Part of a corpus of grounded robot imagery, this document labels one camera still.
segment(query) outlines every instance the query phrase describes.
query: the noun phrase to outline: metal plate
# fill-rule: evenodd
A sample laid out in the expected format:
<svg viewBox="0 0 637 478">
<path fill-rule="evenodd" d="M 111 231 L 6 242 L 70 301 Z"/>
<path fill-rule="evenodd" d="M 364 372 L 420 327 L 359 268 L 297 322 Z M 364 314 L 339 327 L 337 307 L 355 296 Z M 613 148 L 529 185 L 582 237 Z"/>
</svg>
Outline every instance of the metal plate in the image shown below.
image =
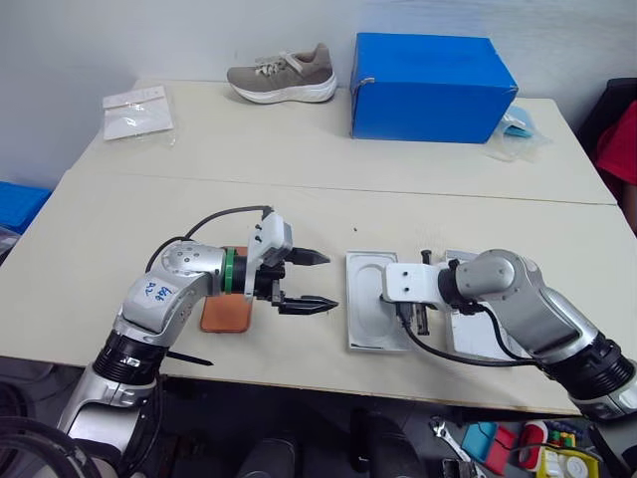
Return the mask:
<svg viewBox="0 0 637 478">
<path fill-rule="evenodd" d="M 382 269 L 387 264 L 397 261 L 398 258 L 393 252 L 347 252 L 347 330 L 351 350 L 412 350 L 409 338 L 396 319 L 394 306 L 380 301 Z"/>
</svg>

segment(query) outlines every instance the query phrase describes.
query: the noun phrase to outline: white table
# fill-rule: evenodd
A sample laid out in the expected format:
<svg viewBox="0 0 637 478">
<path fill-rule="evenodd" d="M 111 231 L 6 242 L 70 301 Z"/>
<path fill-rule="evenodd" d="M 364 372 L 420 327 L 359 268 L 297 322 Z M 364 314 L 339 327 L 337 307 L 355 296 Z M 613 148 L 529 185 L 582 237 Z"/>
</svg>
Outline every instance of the white table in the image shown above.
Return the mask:
<svg viewBox="0 0 637 478">
<path fill-rule="evenodd" d="M 0 268 L 0 354 L 84 365 L 104 344 L 128 287 L 163 239 L 227 207 L 270 203 L 328 265 L 289 267 L 283 288 L 333 298 L 340 307 L 310 317 L 279 316 L 258 303 L 245 334 L 199 330 L 196 309 L 174 346 L 212 359 L 205 367 L 172 359 L 174 375 L 394 396 L 484 407 L 568 413 L 559 385 L 532 367 L 486 369 L 420 352 L 373 355 L 346 346 L 344 253 L 396 251 L 419 261 L 431 248 L 503 247 L 535 259 L 546 281 L 637 358 L 637 240 L 613 205 L 347 191 L 149 177 L 66 174 L 42 213 Z M 242 244 L 256 221 L 235 215 L 197 239 Z M 431 343 L 442 347 L 440 318 Z"/>
<path fill-rule="evenodd" d="M 326 104 L 254 105 L 227 84 L 163 82 L 176 143 L 105 143 L 74 169 L 332 189 L 614 204 L 553 100 L 517 99 L 550 144 L 534 162 L 502 162 L 489 145 L 349 137 L 349 91 Z M 139 82 L 140 86 L 151 85 Z"/>
</svg>

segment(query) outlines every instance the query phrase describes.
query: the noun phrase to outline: gray sneaker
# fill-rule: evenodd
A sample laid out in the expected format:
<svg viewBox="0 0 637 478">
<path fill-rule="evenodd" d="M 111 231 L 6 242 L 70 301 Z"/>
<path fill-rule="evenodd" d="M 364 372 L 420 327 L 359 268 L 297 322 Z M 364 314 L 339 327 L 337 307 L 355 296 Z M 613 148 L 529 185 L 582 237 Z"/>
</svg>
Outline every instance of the gray sneaker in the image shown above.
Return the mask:
<svg viewBox="0 0 637 478">
<path fill-rule="evenodd" d="M 323 43 L 313 52 L 282 53 L 254 67 L 231 68 L 228 82 L 243 98 L 265 104 L 324 102 L 336 90 L 329 50 Z"/>
</svg>

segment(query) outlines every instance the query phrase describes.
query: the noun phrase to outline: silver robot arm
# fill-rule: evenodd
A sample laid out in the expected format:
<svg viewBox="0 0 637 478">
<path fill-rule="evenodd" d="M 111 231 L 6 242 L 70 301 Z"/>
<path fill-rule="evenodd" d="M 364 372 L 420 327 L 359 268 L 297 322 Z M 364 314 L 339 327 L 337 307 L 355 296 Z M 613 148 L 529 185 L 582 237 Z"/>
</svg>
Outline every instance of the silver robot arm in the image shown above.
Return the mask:
<svg viewBox="0 0 637 478">
<path fill-rule="evenodd" d="M 286 261 L 316 265 L 329 259 L 317 251 L 294 248 L 292 228 L 275 212 L 251 234 L 247 257 L 190 240 L 165 247 L 128 291 L 104 348 L 86 367 L 58 428 L 88 444 L 94 459 L 102 460 L 102 474 L 111 476 L 116 462 L 130 451 L 161 362 L 200 299 L 240 293 L 247 300 L 271 302 L 281 314 L 298 315 L 337 305 L 319 296 L 286 298 L 279 285 Z M 39 476 L 48 475 L 43 471 Z"/>
<path fill-rule="evenodd" d="M 469 314 L 488 303 L 507 333 L 595 423 L 591 437 L 614 473 L 637 470 L 636 364 L 544 283 L 536 263 L 490 250 L 462 264 L 390 264 L 383 299 Z"/>
</svg>

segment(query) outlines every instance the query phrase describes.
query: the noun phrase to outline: yellow object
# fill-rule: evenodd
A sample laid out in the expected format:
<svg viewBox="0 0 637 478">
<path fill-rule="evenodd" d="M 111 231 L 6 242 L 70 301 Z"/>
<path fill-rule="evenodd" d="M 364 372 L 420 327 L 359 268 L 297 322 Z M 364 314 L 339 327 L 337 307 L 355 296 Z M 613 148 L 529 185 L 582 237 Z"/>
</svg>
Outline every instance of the yellow object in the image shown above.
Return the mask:
<svg viewBox="0 0 637 478">
<path fill-rule="evenodd" d="M 585 455 L 585 454 L 580 453 L 578 451 L 556 450 L 556 449 L 553 449 L 553 448 L 544 448 L 542 450 L 542 453 L 541 453 L 541 464 L 539 465 L 539 469 L 535 472 L 535 477 L 536 478 L 550 478 L 546 474 L 546 464 L 545 464 L 545 461 L 544 461 L 544 451 L 546 451 L 546 450 L 553 451 L 553 452 L 557 453 L 558 455 L 563 455 L 563 456 L 566 456 L 566 457 L 576 456 L 578 458 L 581 458 L 583 460 L 583 462 L 586 464 L 586 468 L 588 468 L 588 478 L 599 478 L 599 462 L 596 459 L 594 459 L 592 456 Z"/>
</svg>

